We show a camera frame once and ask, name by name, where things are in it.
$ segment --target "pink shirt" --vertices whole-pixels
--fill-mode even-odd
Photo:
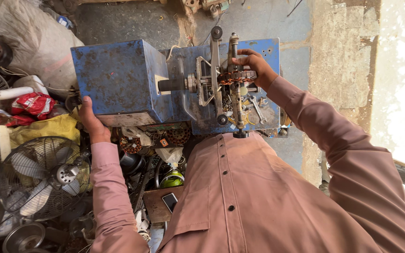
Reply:
[[[405,191],[391,153],[331,105],[277,77],[267,94],[326,152],[327,197],[256,133],[196,145],[159,246],[192,252],[405,252]],[[116,145],[92,145],[91,251],[149,252],[136,231]]]

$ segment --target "red plastic bag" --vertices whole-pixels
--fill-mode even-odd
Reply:
[[[25,115],[12,116],[0,109],[0,125],[7,127],[11,126],[28,126],[34,123],[36,120]]]
[[[12,114],[18,115],[24,111],[45,120],[56,102],[48,95],[32,92],[21,95],[12,103]]]

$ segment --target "shirt sleeve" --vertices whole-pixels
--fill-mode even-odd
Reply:
[[[405,252],[405,191],[391,153],[329,103],[282,77],[267,96],[295,126],[326,152],[330,197],[374,239],[383,252]]]
[[[91,145],[93,212],[96,236],[92,253],[147,253],[149,247],[137,233],[127,187],[121,173],[115,144],[98,142]]]

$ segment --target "person's hand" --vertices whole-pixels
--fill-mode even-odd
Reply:
[[[232,63],[235,65],[248,65],[251,70],[257,72],[257,78],[254,79],[254,83],[268,92],[271,82],[273,82],[278,74],[266,63],[262,55],[251,49],[239,49],[239,55],[247,55],[243,58],[232,58]]]
[[[82,98],[82,106],[79,110],[82,124],[86,127],[90,135],[90,143],[110,142],[110,131],[93,114],[92,101],[89,96]]]

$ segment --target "yellow plastic bag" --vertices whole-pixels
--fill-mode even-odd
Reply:
[[[12,149],[42,136],[61,136],[80,144],[81,134],[76,129],[77,120],[68,116],[60,115],[47,120],[37,121],[29,126],[19,126],[10,134],[10,146]]]

